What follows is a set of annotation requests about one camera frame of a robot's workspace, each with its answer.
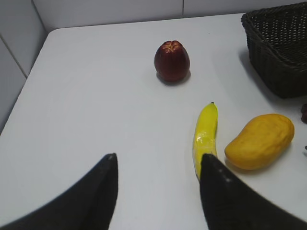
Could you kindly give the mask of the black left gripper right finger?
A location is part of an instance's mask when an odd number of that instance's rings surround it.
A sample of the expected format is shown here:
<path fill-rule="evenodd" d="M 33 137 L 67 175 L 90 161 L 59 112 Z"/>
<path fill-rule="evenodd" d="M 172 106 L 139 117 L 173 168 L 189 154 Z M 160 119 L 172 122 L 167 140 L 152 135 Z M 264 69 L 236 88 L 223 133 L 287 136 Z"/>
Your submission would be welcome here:
<path fill-rule="evenodd" d="M 201 160 L 200 195 L 210 230 L 305 230 L 307 223 L 271 203 L 214 155 Z"/>

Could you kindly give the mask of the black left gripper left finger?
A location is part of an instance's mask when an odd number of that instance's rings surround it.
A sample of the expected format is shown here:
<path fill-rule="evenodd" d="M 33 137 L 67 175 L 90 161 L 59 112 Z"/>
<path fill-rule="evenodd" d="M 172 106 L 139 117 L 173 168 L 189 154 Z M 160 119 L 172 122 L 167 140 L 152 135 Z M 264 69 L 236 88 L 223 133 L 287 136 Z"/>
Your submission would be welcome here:
<path fill-rule="evenodd" d="M 118 159 L 105 155 L 84 177 L 2 230 L 107 230 L 118 197 Z"/>

